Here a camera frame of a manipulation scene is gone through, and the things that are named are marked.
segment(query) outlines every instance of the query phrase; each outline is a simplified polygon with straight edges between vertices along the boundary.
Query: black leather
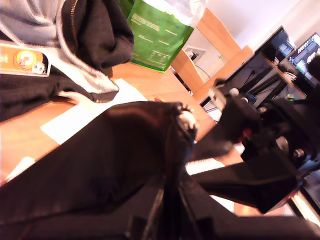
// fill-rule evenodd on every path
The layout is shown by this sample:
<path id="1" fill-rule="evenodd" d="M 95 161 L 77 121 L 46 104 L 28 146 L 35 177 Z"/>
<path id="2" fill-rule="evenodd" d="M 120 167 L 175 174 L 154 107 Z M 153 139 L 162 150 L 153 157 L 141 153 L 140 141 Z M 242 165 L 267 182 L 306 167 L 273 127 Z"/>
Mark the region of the black leather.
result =
<path id="1" fill-rule="evenodd" d="M 102 221 L 156 176 L 177 184 L 194 145 L 178 124 L 178 105 L 113 106 L 1 187 L 0 239 L 14 239 L 25 231 L 23 239 L 43 239 L 39 232 L 48 234 L 50 226 L 57 227 L 50 221 L 80 231 L 77 219 L 86 215 L 90 223 Z"/>

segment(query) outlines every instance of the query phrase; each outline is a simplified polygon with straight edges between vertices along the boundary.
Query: gray hoodie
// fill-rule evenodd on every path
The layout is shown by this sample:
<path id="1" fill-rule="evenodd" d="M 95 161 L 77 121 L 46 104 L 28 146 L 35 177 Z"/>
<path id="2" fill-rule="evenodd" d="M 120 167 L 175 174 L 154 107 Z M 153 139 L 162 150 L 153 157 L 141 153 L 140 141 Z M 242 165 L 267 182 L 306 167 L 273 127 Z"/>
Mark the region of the gray hoodie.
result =
<path id="1" fill-rule="evenodd" d="M 104 69 L 130 61 L 134 39 L 116 0 L 1 0 L 0 18 L 5 35 L 44 53 L 94 93 L 95 102 L 108 102 L 119 91 Z M 70 92 L 59 95 L 79 100 Z"/>

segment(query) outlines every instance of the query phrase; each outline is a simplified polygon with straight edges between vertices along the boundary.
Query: wooden desk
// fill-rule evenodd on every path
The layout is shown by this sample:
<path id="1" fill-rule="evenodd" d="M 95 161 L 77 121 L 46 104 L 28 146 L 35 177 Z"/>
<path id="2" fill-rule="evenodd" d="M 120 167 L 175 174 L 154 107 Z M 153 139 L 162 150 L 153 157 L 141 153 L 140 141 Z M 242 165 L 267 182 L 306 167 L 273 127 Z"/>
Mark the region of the wooden desk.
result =
<path id="1" fill-rule="evenodd" d="M 118 78 L 124 79 L 138 89 L 148 100 L 152 101 L 154 97 L 157 97 L 166 102 L 178 101 L 191 106 L 199 124 L 197 140 L 201 139 L 214 126 L 211 118 L 170 70 L 162 74 L 132 63 L 126 63 L 113 68 L 113 79 Z M 0 124 L 1 181 L 4 181 L 22 158 L 31 157 L 38 160 L 58 146 L 53 139 L 42 132 L 40 126 L 73 106 L 73 104 L 59 99 L 59 101 L 49 102 Z M 224 157 L 217 158 L 217 160 L 225 165 L 242 161 L 235 150 Z M 235 203 L 234 209 L 238 215 L 258 215 L 254 208 L 238 203 Z"/>

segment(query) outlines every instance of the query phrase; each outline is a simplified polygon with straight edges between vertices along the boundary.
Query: wall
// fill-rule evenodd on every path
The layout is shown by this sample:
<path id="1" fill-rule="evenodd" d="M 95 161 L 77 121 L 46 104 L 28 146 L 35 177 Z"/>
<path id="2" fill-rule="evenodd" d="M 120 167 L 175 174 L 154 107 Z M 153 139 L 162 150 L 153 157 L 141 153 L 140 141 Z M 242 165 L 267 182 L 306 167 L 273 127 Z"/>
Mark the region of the wall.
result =
<path id="1" fill-rule="evenodd" d="M 255 50 L 268 38 L 265 36 L 274 29 L 275 25 L 287 16 L 299 2 L 304 1 L 208 0 L 207 7 L 223 22 L 241 48 L 249 45 Z M 207 50 L 197 64 L 211 76 L 225 62 L 223 58 L 218 59 L 219 52 L 198 30 L 192 33 L 185 46 Z"/>
<path id="2" fill-rule="evenodd" d="M 320 34 L 320 1 L 301 0 L 289 14 L 284 16 L 263 36 L 264 39 L 281 25 L 297 47 L 304 43 L 314 32 Z"/>

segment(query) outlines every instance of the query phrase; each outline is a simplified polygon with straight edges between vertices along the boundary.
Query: computer monitor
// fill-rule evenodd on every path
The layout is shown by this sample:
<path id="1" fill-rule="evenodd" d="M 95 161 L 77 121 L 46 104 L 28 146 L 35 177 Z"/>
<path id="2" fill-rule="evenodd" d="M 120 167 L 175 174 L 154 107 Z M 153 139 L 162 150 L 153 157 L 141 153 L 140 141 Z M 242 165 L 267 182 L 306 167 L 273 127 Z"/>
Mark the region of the computer monitor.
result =
<path id="1" fill-rule="evenodd" d="M 308 72 L 307 67 L 317 53 L 320 54 L 320 36 L 315 32 L 288 57 L 289 62 L 305 76 L 313 87 L 318 85 L 318 81 Z"/>
<path id="2" fill-rule="evenodd" d="M 236 72 L 234 72 L 226 81 L 225 86 L 221 89 L 224 94 L 228 94 L 232 88 L 240 89 L 250 82 L 256 76 L 261 76 L 264 73 L 268 73 L 272 70 L 270 64 L 266 61 L 266 58 L 270 61 L 274 61 L 275 57 L 279 61 L 286 58 L 295 50 L 295 45 L 290 40 L 285 29 L 279 27 L 254 53 L 245 64 L 243 64 Z M 253 88 L 258 82 L 252 82 Z"/>

